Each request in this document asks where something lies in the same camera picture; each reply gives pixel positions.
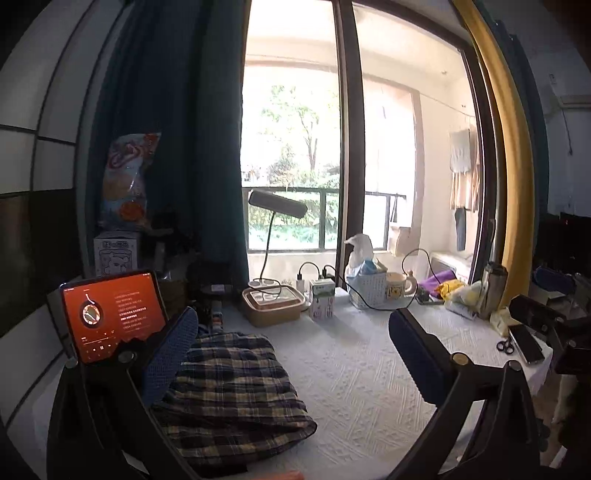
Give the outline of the blue plaid pants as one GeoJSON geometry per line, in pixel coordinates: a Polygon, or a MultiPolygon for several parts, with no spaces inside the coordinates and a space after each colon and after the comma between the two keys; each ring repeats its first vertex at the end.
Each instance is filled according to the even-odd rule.
{"type": "Polygon", "coordinates": [[[270,340],[240,332],[196,338],[151,410],[201,478],[245,473],[318,429],[270,340]]]}

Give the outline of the black smartphone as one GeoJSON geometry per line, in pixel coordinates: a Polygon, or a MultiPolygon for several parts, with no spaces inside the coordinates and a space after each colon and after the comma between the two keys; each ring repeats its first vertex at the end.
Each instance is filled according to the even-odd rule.
{"type": "Polygon", "coordinates": [[[545,356],[540,345],[526,326],[512,325],[508,330],[514,346],[528,365],[544,361],[545,356]]]}

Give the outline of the black scissors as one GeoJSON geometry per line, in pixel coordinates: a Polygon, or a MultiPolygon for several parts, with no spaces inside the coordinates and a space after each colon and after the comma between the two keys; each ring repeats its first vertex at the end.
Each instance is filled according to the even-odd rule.
{"type": "Polygon", "coordinates": [[[496,345],[496,348],[499,352],[502,352],[506,355],[513,355],[515,352],[515,346],[511,338],[506,338],[499,341],[496,345]]]}

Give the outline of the tablet with orange screen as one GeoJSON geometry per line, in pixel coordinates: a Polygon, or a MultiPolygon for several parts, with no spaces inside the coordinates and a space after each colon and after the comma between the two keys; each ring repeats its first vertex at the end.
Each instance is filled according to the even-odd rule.
{"type": "Polygon", "coordinates": [[[120,343],[145,340],[168,323],[157,278],[149,270],[63,284],[59,294],[82,363],[109,358],[120,343]]]}

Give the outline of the yellow curtain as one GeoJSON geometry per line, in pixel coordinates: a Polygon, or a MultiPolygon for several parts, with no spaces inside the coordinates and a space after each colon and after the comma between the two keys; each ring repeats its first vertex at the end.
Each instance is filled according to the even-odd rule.
{"type": "Polygon", "coordinates": [[[530,284],[536,205],[532,141],[515,79],[493,31],[475,2],[455,1],[453,6],[482,57],[501,122],[507,175],[502,264],[508,271],[501,304],[507,306],[527,294],[530,284]]]}

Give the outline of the yellow cloth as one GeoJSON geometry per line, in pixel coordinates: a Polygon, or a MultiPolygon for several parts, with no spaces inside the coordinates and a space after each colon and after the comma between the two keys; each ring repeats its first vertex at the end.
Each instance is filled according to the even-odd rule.
{"type": "Polygon", "coordinates": [[[436,293],[446,301],[460,298],[467,285],[458,279],[447,280],[436,287],[436,293]]]}

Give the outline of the purple cloth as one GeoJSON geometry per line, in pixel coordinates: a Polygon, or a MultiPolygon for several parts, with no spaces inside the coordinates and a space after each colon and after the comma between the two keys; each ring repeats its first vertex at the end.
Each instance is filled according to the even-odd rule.
{"type": "Polygon", "coordinates": [[[446,281],[454,279],[456,279],[456,275],[453,270],[444,270],[419,282],[418,286],[426,290],[431,296],[438,297],[437,287],[446,281]]]}

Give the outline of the white cartoon box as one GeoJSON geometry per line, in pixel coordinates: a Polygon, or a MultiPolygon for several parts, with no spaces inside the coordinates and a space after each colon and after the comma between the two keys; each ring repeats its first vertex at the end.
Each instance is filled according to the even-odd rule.
{"type": "Polygon", "coordinates": [[[95,274],[98,277],[138,269],[138,232],[105,231],[93,239],[95,274]]]}

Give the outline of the yellow cartoon mug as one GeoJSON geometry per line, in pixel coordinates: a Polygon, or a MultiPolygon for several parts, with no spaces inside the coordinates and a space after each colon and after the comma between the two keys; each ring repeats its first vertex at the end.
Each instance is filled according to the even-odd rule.
{"type": "Polygon", "coordinates": [[[386,298],[397,300],[413,296],[417,291],[417,280],[413,272],[403,274],[389,272],[386,276],[386,298]]]}

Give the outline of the beige plastic food container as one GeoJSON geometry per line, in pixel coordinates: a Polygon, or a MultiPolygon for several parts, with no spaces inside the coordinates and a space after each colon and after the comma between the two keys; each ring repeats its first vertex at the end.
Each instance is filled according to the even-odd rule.
{"type": "Polygon", "coordinates": [[[291,322],[301,316],[307,301],[290,285],[247,288],[242,291],[242,310],[257,328],[291,322]]]}

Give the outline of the white perforated plastic basket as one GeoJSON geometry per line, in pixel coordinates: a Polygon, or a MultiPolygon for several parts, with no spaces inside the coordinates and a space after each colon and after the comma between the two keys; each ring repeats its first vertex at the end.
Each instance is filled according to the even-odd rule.
{"type": "Polygon", "coordinates": [[[356,308],[382,307],[386,302],[386,272],[346,277],[349,301],[356,308]]]}

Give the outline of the colourful snack bag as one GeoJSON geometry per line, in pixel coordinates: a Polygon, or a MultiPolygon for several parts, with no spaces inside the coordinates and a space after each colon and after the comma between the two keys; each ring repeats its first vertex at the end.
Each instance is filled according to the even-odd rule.
{"type": "Polygon", "coordinates": [[[105,230],[149,229],[145,172],[155,156],[160,132],[115,139],[108,151],[102,182],[99,225],[105,230]]]}

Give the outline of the green white milk carton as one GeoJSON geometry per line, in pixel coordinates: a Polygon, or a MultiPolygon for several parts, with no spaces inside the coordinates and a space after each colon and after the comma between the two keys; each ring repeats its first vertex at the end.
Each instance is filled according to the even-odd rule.
{"type": "Polygon", "coordinates": [[[310,283],[310,306],[308,315],[312,320],[332,318],[334,315],[335,282],[318,279],[310,283]]]}

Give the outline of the black desk lamp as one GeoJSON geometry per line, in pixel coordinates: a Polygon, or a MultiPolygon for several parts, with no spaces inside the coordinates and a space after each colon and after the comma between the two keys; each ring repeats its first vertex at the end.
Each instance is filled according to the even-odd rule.
{"type": "Polygon", "coordinates": [[[256,279],[249,281],[252,288],[263,288],[266,286],[280,285],[277,280],[266,281],[263,279],[264,270],[266,270],[267,259],[270,253],[270,238],[273,232],[273,222],[277,214],[291,218],[302,219],[308,213],[308,206],[303,202],[293,200],[287,197],[276,195],[270,191],[253,189],[249,193],[249,206],[270,211],[270,222],[267,228],[266,249],[264,249],[263,266],[260,268],[256,279]]]}

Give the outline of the dark teal curtain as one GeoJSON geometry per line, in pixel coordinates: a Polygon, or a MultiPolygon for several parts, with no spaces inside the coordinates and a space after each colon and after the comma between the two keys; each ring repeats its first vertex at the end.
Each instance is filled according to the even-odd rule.
{"type": "Polygon", "coordinates": [[[240,176],[247,13],[245,1],[133,3],[101,85],[82,220],[96,236],[110,144],[156,133],[145,174],[151,226],[236,289],[249,280],[240,176]]]}

